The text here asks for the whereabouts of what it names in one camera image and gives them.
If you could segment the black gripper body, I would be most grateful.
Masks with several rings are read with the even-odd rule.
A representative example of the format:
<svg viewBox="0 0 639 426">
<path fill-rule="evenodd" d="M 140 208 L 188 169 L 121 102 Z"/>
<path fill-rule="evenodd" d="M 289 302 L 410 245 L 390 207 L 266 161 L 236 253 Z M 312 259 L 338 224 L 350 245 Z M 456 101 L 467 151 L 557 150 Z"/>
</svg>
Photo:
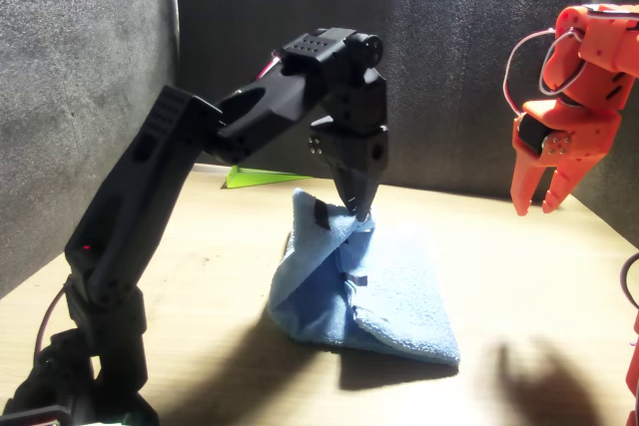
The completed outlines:
<svg viewBox="0 0 639 426">
<path fill-rule="evenodd" d="M 379 185 L 388 163 L 385 125 L 359 133 L 326 116 L 311 123 L 309 147 L 337 187 Z"/>
</svg>

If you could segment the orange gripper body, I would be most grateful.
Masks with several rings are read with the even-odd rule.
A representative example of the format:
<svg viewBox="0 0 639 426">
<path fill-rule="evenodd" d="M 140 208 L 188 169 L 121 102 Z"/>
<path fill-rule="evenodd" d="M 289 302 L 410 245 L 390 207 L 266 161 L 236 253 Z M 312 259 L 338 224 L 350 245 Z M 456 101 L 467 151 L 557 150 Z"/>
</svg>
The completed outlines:
<svg viewBox="0 0 639 426">
<path fill-rule="evenodd" d="M 530 101 L 515 120 L 513 147 L 518 175 L 554 169 L 583 175 L 611 149 L 621 122 L 612 110 L 571 107 L 561 101 Z"/>
</svg>

